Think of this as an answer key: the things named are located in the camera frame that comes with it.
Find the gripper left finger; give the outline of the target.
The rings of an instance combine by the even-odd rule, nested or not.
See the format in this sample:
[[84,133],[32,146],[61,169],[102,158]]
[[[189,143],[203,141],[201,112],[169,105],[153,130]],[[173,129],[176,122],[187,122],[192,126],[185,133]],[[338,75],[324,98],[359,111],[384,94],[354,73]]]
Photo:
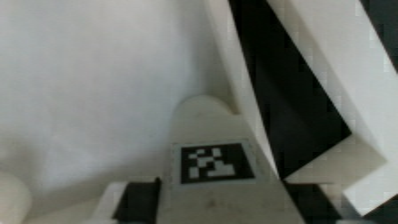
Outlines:
[[160,178],[114,182],[88,224],[157,224],[160,188]]

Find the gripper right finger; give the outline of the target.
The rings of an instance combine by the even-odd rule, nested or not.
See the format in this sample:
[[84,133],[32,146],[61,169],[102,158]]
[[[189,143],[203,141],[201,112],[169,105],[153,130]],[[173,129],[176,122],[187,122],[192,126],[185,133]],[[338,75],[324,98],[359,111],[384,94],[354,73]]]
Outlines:
[[317,184],[283,182],[306,224],[338,224],[352,217],[338,210]]

